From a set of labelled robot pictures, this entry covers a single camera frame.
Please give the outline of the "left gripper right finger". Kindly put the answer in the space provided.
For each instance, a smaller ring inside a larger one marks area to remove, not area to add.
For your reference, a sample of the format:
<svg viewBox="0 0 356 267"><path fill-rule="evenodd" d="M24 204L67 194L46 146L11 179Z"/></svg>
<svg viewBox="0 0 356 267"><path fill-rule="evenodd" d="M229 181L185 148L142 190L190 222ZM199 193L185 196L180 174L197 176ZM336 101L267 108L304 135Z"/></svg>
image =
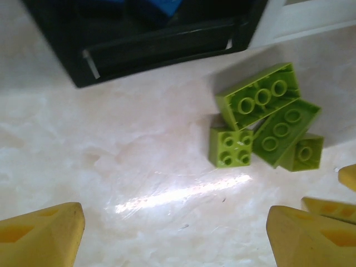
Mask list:
<svg viewBox="0 0 356 267"><path fill-rule="evenodd" d="M277 266L355 266L355 225L272 206L266 232Z"/></svg>

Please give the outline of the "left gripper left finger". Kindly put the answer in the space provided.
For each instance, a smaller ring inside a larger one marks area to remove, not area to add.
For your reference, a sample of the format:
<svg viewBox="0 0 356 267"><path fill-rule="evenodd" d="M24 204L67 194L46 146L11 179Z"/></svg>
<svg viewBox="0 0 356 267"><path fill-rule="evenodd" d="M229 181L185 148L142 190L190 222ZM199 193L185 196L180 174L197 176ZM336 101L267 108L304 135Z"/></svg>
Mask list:
<svg viewBox="0 0 356 267"><path fill-rule="evenodd" d="M1 266L74 266L85 229L79 202L1 221Z"/></svg>

